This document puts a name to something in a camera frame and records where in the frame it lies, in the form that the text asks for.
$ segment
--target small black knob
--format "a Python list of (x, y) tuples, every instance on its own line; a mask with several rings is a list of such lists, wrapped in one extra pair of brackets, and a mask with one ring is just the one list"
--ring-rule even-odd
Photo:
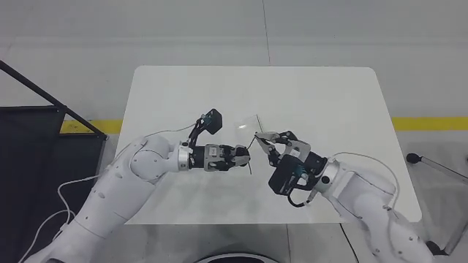
[(410, 164), (417, 164), (420, 161), (421, 161), (421, 157), (417, 155), (416, 153), (407, 154), (407, 162), (409, 162)]
[(327, 177), (327, 176), (323, 176), (323, 177), (322, 177), (322, 183), (324, 183), (324, 184), (330, 183), (330, 178)]

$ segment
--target black frame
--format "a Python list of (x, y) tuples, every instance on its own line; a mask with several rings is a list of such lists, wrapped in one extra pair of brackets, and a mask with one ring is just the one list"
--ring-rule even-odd
[(68, 108), (66, 105), (62, 104), (58, 99), (51, 96), (47, 91), (44, 91), (43, 89), (41, 89), (35, 83), (33, 83), (32, 81), (27, 79), (25, 76), (23, 76), (20, 72), (17, 72), (10, 65), (4, 63), (1, 60), (0, 60), (0, 69), (3, 70), (5, 73), (7, 73), (9, 76), (15, 78), (18, 82), (23, 84), (25, 87), (31, 89), (34, 93), (40, 95), (42, 98), (46, 99), (47, 101), (49, 101), (54, 106), (56, 106), (59, 109), (63, 110), (66, 114), (73, 117), (76, 121), (78, 121), (81, 124), (83, 124), (84, 126), (88, 127), (94, 133), (98, 134), (99, 137), (107, 139), (107, 135), (104, 132), (100, 131), (98, 128), (93, 126), (93, 124), (89, 123), (83, 117), (78, 115), (75, 111)]

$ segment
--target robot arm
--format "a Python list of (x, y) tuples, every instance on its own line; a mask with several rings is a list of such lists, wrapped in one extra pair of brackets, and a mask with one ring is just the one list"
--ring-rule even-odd
[[(278, 195), (288, 196), (295, 207), (303, 207), (320, 192), (345, 219), (360, 226), (376, 259), (382, 263), (429, 263), (433, 256), (402, 214), (388, 206), (395, 186), (384, 177), (353, 167), (335, 158), (328, 160), (310, 151), (290, 131), (255, 135), (275, 171), (268, 184)], [(285, 145), (283, 154), (274, 144)], [(294, 189), (311, 191), (307, 201), (295, 204)]]
[(197, 121), (186, 142), (171, 145), (151, 134), (130, 143), (94, 185), (75, 219), (26, 263), (90, 262), (101, 242), (141, 209), (168, 172), (244, 167), (250, 156), (243, 146), (196, 146), (201, 132), (215, 134), (221, 127), (221, 114), (213, 109)]

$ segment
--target yellow floor line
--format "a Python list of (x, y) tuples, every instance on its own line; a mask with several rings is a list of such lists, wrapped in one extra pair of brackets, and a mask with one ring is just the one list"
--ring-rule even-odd
[[(106, 134), (120, 134), (122, 128), (122, 120), (104, 119), (89, 122)], [(76, 120), (65, 120), (61, 125), (60, 133), (92, 133), (92, 131)]]
[[(91, 120), (91, 124), (106, 134), (119, 134), (122, 120)], [(422, 117), (422, 118), (392, 118), (395, 131), (447, 131), (468, 130), (468, 117)], [(65, 120), (61, 127), (61, 133), (91, 133), (76, 120)]]

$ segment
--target white table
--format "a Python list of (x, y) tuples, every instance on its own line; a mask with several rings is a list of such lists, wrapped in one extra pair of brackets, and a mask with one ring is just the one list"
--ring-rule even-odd
[[(362, 67), (141, 66), (135, 71), (118, 150), (134, 138), (164, 129), (180, 129), (216, 108), (223, 128), (207, 142), (235, 145), (234, 123), (258, 115), (265, 131), (293, 131), (321, 156), (352, 151), (376, 157), (396, 173), (401, 195), (396, 209), (410, 221), (421, 211), (374, 71)], [(189, 131), (168, 133), (175, 142)], [(129, 224), (295, 224), (342, 221), (317, 195), (297, 209), (268, 187), (274, 168), (254, 144), (252, 172), (194, 169), (170, 173)], [(342, 156), (343, 161), (379, 164)], [(296, 190), (300, 202), (308, 193)]]

